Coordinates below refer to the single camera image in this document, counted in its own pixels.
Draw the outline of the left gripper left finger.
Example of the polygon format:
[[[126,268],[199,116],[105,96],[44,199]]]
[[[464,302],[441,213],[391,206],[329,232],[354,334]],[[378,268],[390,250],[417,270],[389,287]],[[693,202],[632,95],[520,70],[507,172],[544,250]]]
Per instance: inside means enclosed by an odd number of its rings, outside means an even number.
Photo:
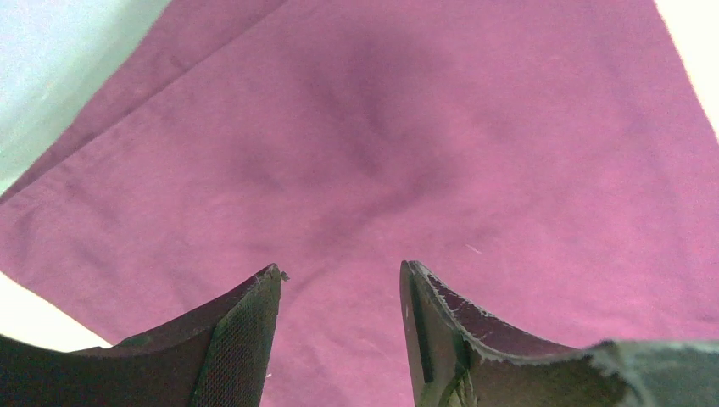
[[[283,273],[268,265],[222,296],[110,348],[60,352],[1,339],[4,406],[257,406]]]

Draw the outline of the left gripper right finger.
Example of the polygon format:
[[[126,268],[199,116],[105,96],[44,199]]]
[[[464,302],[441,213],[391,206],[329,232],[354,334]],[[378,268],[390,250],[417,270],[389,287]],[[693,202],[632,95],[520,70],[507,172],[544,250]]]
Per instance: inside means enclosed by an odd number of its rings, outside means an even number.
[[[422,263],[400,267],[418,406],[715,406],[715,341],[553,343],[500,320]]]

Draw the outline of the purple cloth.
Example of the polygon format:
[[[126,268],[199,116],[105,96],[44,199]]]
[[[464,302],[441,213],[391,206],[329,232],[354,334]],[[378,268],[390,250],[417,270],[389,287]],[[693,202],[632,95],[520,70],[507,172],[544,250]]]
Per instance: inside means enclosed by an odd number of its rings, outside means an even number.
[[[183,1],[1,208],[110,342],[270,263],[265,406],[409,406],[399,267],[540,337],[718,335],[718,145],[651,1]]]

